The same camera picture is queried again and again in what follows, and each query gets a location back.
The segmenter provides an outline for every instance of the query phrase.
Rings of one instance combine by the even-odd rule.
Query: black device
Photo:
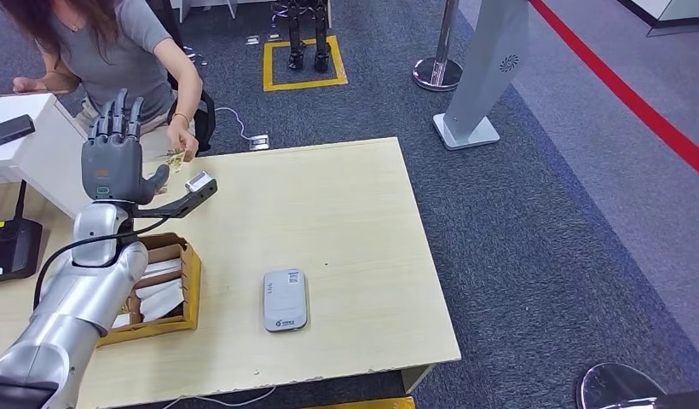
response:
[[[22,181],[13,220],[0,222],[0,281],[31,277],[38,268],[43,226],[23,218],[25,200],[26,181]]]
[[[22,138],[36,132],[33,126],[33,119],[28,115],[21,115],[18,118],[9,119],[0,123],[0,145],[5,145],[11,141]]]

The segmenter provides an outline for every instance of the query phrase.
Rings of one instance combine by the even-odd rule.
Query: bracelet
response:
[[[181,112],[176,112],[174,115],[171,115],[171,120],[173,121],[174,118],[176,118],[176,117],[184,118],[184,120],[187,121],[187,127],[191,124],[191,121],[189,121],[189,118]]]

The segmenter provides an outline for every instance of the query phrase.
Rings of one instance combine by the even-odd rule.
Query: silver robotic arm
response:
[[[180,218],[217,191],[208,175],[188,183],[182,199],[152,210],[146,205],[169,175],[164,164],[142,177],[138,98],[124,109],[126,93],[107,104],[82,150],[84,189],[94,203],[73,225],[73,243],[56,252],[38,276],[28,327],[0,356],[0,408],[73,409],[96,341],[111,329],[131,288],[146,271],[147,248],[138,234]],[[137,217],[160,218],[134,231]],[[49,264],[71,251],[41,289]]]

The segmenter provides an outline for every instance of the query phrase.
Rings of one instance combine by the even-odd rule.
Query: stanchion base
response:
[[[480,124],[468,135],[453,135],[448,126],[445,125],[444,113],[432,117],[432,122],[435,123],[435,128],[445,143],[445,147],[451,151],[494,143],[500,140],[498,131],[495,130],[488,117],[483,118]]]
[[[578,384],[576,394],[578,409],[601,409],[615,407],[629,400],[637,401],[638,407],[642,403],[648,403],[648,406],[642,407],[651,407],[652,399],[649,398],[666,393],[641,371],[630,366],[607,363],[591,368]]]
[[[435,70],[435,57],[425,58],[418,61],[413,69],[415,83],[430,91],[452,91],[458,88],[460,77],[462,77],[462,66],[453,60],[448,60],[445,66],[445,76],[442,84],[432,83],[432,72]]]

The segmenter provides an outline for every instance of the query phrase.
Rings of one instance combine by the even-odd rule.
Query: white kiosk stand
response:
[[[447,149],[500,140],[486,115],[528,56],[528,18],[528,0],[482,2],[453,100],[445,113],[433,117]]]

